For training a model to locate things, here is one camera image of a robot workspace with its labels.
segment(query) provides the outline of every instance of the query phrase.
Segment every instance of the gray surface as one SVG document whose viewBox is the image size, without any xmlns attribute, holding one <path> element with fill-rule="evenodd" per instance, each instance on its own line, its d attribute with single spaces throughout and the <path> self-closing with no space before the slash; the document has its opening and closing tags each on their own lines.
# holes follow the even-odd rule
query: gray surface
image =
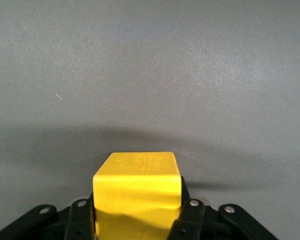
<svg viewBox="0 0 300 240">
<path fill-rule="evenodd" d="M 300 240 L 300 1 L 0 0 L 0 228 L 118 151 Z"/>
</svg>

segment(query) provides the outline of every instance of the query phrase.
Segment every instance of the metal screw head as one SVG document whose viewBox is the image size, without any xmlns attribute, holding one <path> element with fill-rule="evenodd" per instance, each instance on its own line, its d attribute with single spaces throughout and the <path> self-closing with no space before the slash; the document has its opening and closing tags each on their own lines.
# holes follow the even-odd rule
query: metal screw head
<svg viewBox="0 0 300 240">
<path fill-rule="evenodd" d="M 192 207 L 197 207 L 197 206 L 199 206 L 199 202 L 197 201 L 197 200 L 191 200 L 190 202 L 190 205 L 192 206 Z"/>
<path fill-rule="evenodd" d="M 226 206 L 224 208 L 224 210 L 228 213 L 228 214 L 233 214 L 235 212 L 235 209 L 232 206 Z"/>
<path fill-rule="evenodd" d="M 40 214 L 46 214 L 47 212 L 49 212 L 49 210 L 50 210 L 50 207 L 45 207 L 45 208 L 42 208 L 42 209 L 39 211 L 39 213 L 40 213 Z"/>
<path fill-rule="evenodd" d="M 77 203 L 78 207 L 83 207 L 84 205 L 86 205 L 87 201 L 86 200 L 82 200 L 80 202 Z"/>
</svg>

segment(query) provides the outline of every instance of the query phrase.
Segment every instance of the block front face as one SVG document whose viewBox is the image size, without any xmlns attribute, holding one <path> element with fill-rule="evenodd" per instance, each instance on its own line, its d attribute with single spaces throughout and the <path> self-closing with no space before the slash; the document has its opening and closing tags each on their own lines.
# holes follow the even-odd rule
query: block front face
<svg viewBox="0 0 300 240">
<path fill-rule="evenodd" d="M 181 207 L 172 152 L 116 152 L 93 177 L 100 240 L 164 240 Z"/>
</svg>

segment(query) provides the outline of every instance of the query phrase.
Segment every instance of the yellow block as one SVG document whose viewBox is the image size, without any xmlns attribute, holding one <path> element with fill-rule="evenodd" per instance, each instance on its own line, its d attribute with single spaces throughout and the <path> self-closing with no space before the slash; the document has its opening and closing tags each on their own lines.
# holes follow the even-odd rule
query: yellow block
<svg viewBox="0 0 300 240">
<path fill-rule="evenodd" d="M 93 177 L 99 240 L 166 240 L 181 207 L 172 152 L 115 152 Z"/>
</svg>

